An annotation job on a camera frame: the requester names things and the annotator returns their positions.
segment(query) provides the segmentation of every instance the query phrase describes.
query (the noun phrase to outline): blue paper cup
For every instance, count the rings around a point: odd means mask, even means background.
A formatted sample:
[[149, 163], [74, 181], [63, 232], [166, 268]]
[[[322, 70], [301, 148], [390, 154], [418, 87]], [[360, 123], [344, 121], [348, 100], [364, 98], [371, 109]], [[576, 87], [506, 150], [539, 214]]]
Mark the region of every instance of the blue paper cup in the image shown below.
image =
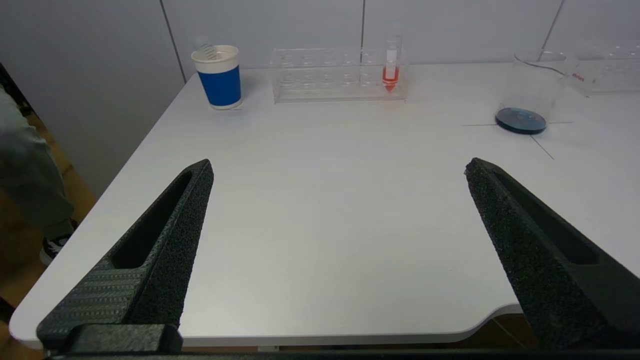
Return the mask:
[[194, 51], [191, 59], [211, 107], [216, 110], [235, 108], [242, 103], [238, 48], [230, 45], [214, 48], [215, 60], [209, 60], [201, 51]]

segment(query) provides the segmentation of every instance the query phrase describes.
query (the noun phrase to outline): black shoe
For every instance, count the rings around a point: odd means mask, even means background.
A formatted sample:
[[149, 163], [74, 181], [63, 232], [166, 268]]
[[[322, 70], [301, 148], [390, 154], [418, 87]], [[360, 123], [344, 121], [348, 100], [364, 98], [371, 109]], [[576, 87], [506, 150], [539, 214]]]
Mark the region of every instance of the black shoe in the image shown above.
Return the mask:
[[[71, 220], [71, 226], [75, 229], [78, 227], [78, 223], [75, 220]], [[51, 264], [51, 261], [58, 255], [62, 247], [65, 246], [71, 234], [59, 236], [53, 240], [42, 239], [42, 249], [40, 250], [40, 261], [44, 265]]]

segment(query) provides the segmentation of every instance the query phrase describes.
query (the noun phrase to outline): test tube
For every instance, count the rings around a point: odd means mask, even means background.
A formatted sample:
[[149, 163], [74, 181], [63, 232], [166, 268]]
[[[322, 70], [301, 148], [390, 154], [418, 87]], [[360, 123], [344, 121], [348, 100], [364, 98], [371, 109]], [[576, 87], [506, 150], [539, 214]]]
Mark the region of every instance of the test tube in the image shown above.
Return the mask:
[[392, 92], [398, 83], [399, 69], [397, 66], [397, 58], [400, 55], [402, 47], [402, 34], [400, 25], [394, 24], [391, 34], [387, 39], [387, 60], [385, 67], [382, 69], [382, 83], [385, 85], [387, 92]]

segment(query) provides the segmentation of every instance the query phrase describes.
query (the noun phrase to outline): orange liquid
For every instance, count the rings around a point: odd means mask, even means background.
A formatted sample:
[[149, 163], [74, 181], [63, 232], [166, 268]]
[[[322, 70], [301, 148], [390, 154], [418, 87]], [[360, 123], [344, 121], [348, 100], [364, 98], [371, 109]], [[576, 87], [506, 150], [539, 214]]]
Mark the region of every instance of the orange liquid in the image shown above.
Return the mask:
[[382, 68], [382, 82], [385, 84], [385, 88], [387, 89], [387, 92], [393, 91], [394, 88], [396, 87], [396, 84], [398, 84], [398, 74], [399, 74], [399, 69], [396, 66], [396, 73], [394, 74], [394, 77], [388, 78], [387, 67], [385, 66]]

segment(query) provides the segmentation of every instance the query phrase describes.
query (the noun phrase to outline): beaker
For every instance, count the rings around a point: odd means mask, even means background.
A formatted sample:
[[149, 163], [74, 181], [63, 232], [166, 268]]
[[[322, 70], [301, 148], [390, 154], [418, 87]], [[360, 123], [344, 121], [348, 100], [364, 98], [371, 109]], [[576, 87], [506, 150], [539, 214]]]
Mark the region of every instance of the beaker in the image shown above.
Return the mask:
[[496, 123], [515, 133], [538, 134], [565, 84], [566, 56], [552, 51], [520, 51], [495, 114]]

